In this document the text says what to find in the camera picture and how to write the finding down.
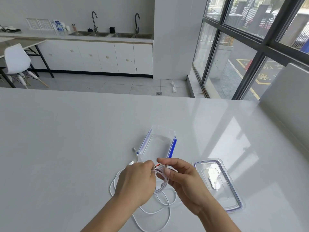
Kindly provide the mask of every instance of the glass window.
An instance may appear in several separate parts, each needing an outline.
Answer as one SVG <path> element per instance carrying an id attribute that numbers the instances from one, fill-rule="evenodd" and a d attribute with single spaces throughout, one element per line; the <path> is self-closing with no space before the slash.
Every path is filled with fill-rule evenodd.
<path id="1" fill-rule="evenodd" d="M 207 59 L 211 50 L 211 45 L 214 41 L 214 35 L 216 34 L 216 28 L 203 22 L 201 34 L 199 37 L 196 53 L 194 56 L 193 65 L 197 70 L 200 78 L 202 78 Z"/>
<path id="2" fill-rule="evenodd" d="M 231 99 L 255 54 L 256 50 L 221 33 L 204 84 L 210 98 Z"/>
<path id="3" fill-rule="evenodd" d="M 279 42 L 309 52 L 309 0 L 304 1 Z"/>
<path id="4" fill-rule="evenodd" d="M 224 23 L 264 38 L 285 0 L 234 0 Z"/>
<path id="5" fill-rule="evenodd" d="M 260 100 L 262 94 L 266 91 L 282 68 L 284 68 L 284 66 L 271 58 L 267 58 L 263 67 L 261 67 L 260 71 L 257 73 L 251 88 L 247 91 L 247 94 L 243 99 L 251 101 Z"/>
<path id="6" fill-rule="evenodd" d="M 209 0 L 208 9 L 205 10 L 205 15 L 219 21 L 224 3 L 225 0 Z"/>

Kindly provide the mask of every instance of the white wall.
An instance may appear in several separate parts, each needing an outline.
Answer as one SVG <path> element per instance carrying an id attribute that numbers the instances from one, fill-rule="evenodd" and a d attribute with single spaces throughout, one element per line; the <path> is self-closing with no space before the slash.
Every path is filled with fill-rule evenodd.
<path id="1" fill-rule="evenodd" d="M 186 80 L 207 0 L 155 0 L 153 78 Z"/>
<path id="2" fill-rule="evenodd" d="M 260 99 L 309 149 L 309 72 L 289 63 Z"/>
<path id="3" fill-rule="evenodd" d="M 140 33 L 153 33 L 155 0 L 0 0 L 0 24 L 28 28 L 26 18 L 58 19 L 78 30 L 93 29 L 91 12 L 100 32 L 115 27 L 118 32 L 135 32 L 135 13 L 141 20 Z"/>

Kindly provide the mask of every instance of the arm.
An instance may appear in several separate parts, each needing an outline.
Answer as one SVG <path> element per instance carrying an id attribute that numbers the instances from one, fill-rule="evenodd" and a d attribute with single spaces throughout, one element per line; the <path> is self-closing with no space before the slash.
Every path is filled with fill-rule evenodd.
<path id="1" fill-rule="evenodd" d="M 240 232 L 238 227 L 210 194 L 196 169 L 178 158 L 158 158 L 161 164 L 172 166 L 178 172 L 166 168 L 169 184 L 175 189 L 183 204 L 198 216 L 207 232 Z"/>
<path id="2" fill-rule="evenodd" d="M 134 211 L 153 195 L 156 186 L 154 163 L 128 165 L 119 176 L 114 196 L 81 232 L 116 232 Z"/>

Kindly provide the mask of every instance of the table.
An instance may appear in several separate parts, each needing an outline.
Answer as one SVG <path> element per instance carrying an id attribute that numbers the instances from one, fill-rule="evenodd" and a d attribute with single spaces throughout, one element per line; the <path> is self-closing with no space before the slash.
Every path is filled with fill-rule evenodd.
<path id="1" fill-rule="evenodd" d="M 174 157 L 220 158 L 245 208 L 242 231 L 309 228 L 308 151 L 252 101 L 0 88 L 0 231 L 80 231 L 152 124 L 176 131 Z M 159 205 L 151 199 L 146 209 Z M 135 212 L 156 231 L 168 210 Z M 139 231 L 132 218 L 121 231 Z M 203 231 L 183 205 L 163 231 Z"/>
<path id="2" fill-rule="evenodd" d="M 28 50 L 25 50 L 26 53 L 30 56 L 40 56 L 41 59 L 43 60 L 48 72 L 50 73 L 50 75 L 52 76 L 52 78 L 54 78 L 54 75 L 52 74 L 47 62 L 45 61 L 39 47 L 38 47 L 38 44 L 42 43 L 46 41 L 46 39 L 44 38 L 36 38 L 36 39 L 27 39 L 27 38 L 14 38 L 14 39 L 11 39 L 11 40 L 7 40 L 7 41 L 3 41 L 3 42 L 0 42 L 0 58 L 3 58 L 4 57 L 4 50 L 9 47 L 9 46 L 13 46 L 13 45 L 16 45 L 18 43 L 21 44 L 21 46 L 23 47 L 23 49 L 28 49 Z M 37 52 L 35 52 L 34 50 L 31 49 L 31 47 L 35 47 Z M 3 70 L 0 68 L 0 74 L 4 77 L 4 79 L 9 83 L 9 85 L 12 87 L 12 88 L 16 88 L 16 86 L 9 80 L 9 78 L 6 76 L 6 74 L 3 72 Z"/>

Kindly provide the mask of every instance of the black table leg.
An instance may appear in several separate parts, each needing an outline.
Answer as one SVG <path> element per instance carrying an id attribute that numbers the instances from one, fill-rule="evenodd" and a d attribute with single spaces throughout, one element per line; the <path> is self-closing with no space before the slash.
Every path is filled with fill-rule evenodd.
<path id="1" fill-rule="evenodd" d="M 37 77 L 40 77 L 39 74 L 34 70 L 34 66 L 32 65 L 32 63 L 30 63 L 30 67 L 33 69 L 33 72 L 34 74 L 37 76 Z"/>
<path id="2" fill-rule="evenodd" d="M 16 86 L 10 81 L 10 79 L 7 77 L 7 75 L 2 71 L 2 69 L 0 68 L 0 73 L 3 76 L 3 78 L 9 83 L 9 85 L 12 88 L 16 88 Z"/>
<path id="3" fill-rule="evenodd" d="M 43 62 L 44 62 L 44 64 L 45 64 L 45 66 L 46 66 L 48 72 L 50 73 L 50 75 L 52 76 L 52 78 L 55 78 L 54 75 L 52 74 L 52 71 L 49 69 L 49 66 L 48 66 L 47 62 L 45 61 L 45 58 L 43 57 L 43 55 L 42 55 L 42 53 L 41 53 L 39 47 L 38 47 L 37 45 L 35 45 L 35 47 L 36 47 L 36 49 L 37 49 L 37 52 L 38 52 L 39 55 L 41 56 L 41 58 L 42 58 L 42 60 L 43 60 Z"/>

